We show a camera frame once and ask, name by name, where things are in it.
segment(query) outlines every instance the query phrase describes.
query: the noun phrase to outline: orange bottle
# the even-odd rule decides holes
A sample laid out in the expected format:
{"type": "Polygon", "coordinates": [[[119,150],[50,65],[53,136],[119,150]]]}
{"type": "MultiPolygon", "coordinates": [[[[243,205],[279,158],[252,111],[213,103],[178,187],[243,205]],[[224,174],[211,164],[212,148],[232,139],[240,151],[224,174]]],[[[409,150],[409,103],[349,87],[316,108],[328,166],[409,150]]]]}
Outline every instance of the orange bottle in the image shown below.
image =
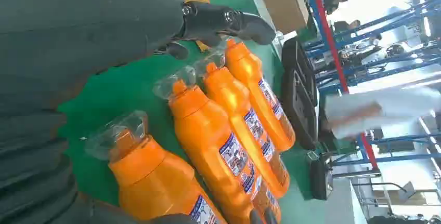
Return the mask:
{"type": "Polygon", "coordinates": [[[87,141],[89,153],[110,160],[121,208],[140,220],[186,214],[200,224],[226,224],[193,168],[146,134],[146,120],[145,113],[135,111],[87,141]]]}
{"type": "Polygon", "coordinates": [[[227,67],[232,75],[250,90],[251,106],[262,121],[279,152],[290,149],[295,133],[273,90],[263,78],[262,62],[245,44],[227,40],[225,50],[227,67]]]}
{"type": "Polygon", "coordinates": [[[195,80],[194,69],[185,67],[154,89],[169,100],[180,144],[229,223],[254,223],[251,217],[256,212],[262,219],[269,215],[280,221],[277,200],[232,132],[226,112],[195,80]]]}
{"type": "Polygon", "coordinates": [[[250,155],[271,192],[282,197],[290,178],[279,153],[251,107],[248,89],[229,72],[224,55],[212,54],[195,63],[203,76],[207,96],[228,113],[231,127],[250,155]]]}

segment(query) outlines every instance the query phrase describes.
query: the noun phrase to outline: factory floor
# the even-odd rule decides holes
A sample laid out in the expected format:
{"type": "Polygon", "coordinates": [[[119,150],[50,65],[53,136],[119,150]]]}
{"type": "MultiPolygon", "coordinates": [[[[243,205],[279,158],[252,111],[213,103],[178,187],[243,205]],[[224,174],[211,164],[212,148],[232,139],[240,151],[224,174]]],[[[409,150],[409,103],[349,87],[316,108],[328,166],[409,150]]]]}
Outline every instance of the factory floor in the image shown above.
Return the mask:
{"type": "MultiPolygon", "coordinates": [[[[211,0],[245,12],[257,13],[253,0],[211,0]]],[[[271,46],[246,43],[263,62],[263,70],[276,94],[280,92],[282,66],[271,46]]],[[[149,115],[149,133],[167,150],[185,158],[173,130],[173,119],[165,100],[152,92],[155,81],[202,57],[194,43],[186,44],[190,50],[187,60],[171,56],[152,56],[123,67],[112,68],[91,77],[84,91],[60,110],[68,117],[61,134],[68,137],[68,155],[73,162],[79,189],[92,197],[118,205],[118,186],[107,167],[84,152],[85,138],[113,118],[132,110],[143,110],[149,115]]],[[[289,192],[279,200],[281,223],[325,223],[325,202],[311,200],[306,151],[299,145],[282,154],[291,174],[289,192]]]]}

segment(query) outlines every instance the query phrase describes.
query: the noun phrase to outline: black tray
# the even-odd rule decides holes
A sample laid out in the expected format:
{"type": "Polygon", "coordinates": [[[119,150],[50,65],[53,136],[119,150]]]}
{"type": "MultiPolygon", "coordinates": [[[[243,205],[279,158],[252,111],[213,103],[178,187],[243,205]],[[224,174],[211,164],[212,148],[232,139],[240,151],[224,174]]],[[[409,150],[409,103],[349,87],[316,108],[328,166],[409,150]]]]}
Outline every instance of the black tray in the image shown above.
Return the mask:
{"type": "Polygon", "coordinates": [[[281,91],[280,103],[295,131],[296,140],[304,149],[315,150],[318,144],[316,112],[296,71],[285,71],[281,91]]]}
{"type": "Polygon", "coordinates": [[[316,106],[317,83],[314,68],[302,45],[297,41],[297,37],[291,38],[283,44],[282,64],[285,71],[295,70],[299,74],[311,102],[316,106]]]}

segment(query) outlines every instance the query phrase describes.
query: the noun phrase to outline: cardboard box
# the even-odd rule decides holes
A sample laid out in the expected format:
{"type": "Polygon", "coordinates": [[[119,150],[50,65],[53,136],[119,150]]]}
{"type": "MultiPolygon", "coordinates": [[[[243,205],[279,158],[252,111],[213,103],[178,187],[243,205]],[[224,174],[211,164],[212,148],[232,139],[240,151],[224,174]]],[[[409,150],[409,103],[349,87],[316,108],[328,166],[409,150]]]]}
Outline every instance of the cardboard box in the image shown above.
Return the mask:
{"type": "Polygon", "coordinates": [[[287,34],[306,27],[308,9],[304,0],[264,0],[277,30],[287,34]]]}

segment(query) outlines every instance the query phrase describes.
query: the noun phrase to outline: white plastic bag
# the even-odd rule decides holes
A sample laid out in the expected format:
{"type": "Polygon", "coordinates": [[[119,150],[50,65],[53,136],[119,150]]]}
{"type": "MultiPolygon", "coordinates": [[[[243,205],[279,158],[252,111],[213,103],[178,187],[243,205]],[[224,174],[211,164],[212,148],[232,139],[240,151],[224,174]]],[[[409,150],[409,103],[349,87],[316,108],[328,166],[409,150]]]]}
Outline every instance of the white plastic bag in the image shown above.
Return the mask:
{"type": "Polygon", "coordinates": [[[325,113],[329,123],[345,119],[377,103],[381,111],[374,116],[352,118],[347,124],[332,126],[337,139],[354,136],[367,129],[412,121],[441,108],[441,94],[429,87],[387,88],[359,94],[326,98],[325,113]]]}

